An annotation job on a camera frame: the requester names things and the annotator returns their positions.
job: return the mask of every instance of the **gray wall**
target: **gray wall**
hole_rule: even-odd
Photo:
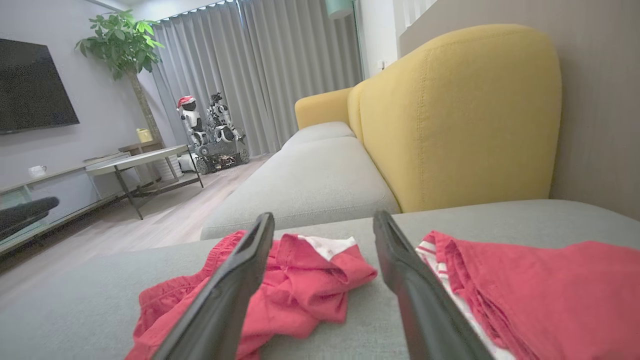
[[[80,38],[93,34],[88,19],[110,10],[84,0],[0,1],[0,38],[49,47],[80,120],[78,125],[0,135],[0,188],[27,181],[32,166],[63,171],[138,142],[136,128],[147,125],[129,82],[114,82],[103,63],[74,51]],[[158,125],[162,131],[164,125]],[[162,134],[166,142],[175,142],[170,129]]]
[[[438,0],[400,36],[400,52],[495,23],[546,32],[560,57],[563,115],[551,197],[640,220],[640,1]]]

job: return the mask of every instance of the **wall-mounted tv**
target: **wall-mounted tv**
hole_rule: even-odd
[[[0,134],[78,123],[49,49],[0,39]]]

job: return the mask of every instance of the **white robot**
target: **white robot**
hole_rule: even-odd
[[[209,114],[210,123],[214,128],[214,139],[216,142],[232,142],[240,141],[244,143],[244,135],[234,126],[229,115],[229,107],[221,104],[222,95],[218,92],[216,95],[211,95],[211,103],[207,113]]]
[[[184,124],[184,128],[187,131],[187,135],[191,138],[195,147],[202,146],[209,143],[207,131],[202,127],[202,118],[200,113],[196,110],[196,99],[193,96],[183,96],[178,100],[178,107],[176,110],[182,113],[180,119]]]

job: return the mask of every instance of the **white mug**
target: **white mug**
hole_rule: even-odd
[[[44,175],[46,175],[46,171],[47,171],[47,167],[43,165],[30,167],[29,175],[31,176],[32,179],[35,179],[36,177],[43,177]]]

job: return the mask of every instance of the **gray seat cushion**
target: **gray seat cushion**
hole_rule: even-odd
[[[640,249],[640,222],[595,206],[528,200],[394,215],[417,245],[431,230],[475,241],[559,248],[598,240]],[[380,270],[370,218],[282,233],[354,236]],[[193,274],[218,240],[94,259],[28,293],[0,313],[3,359],[121,359],[133,346],[138,294],[158,282]],[[349,292],[346,323],[322,323],[307,339],[276,336],[263,359],[406,359],[395,295],[379,275]]]
[[[309,143],[318,140],[341,138],[343,136],[356,137],[351,128],[342,121],[325,122],[323,124],[305,127],[285,142],[282,149],[287,149],[301,143]]]
[[[283,149],[205,221],[201,239],[251,226],[270,211],[276,229],[399,212],[396,198],[362,144],[349,136]]]

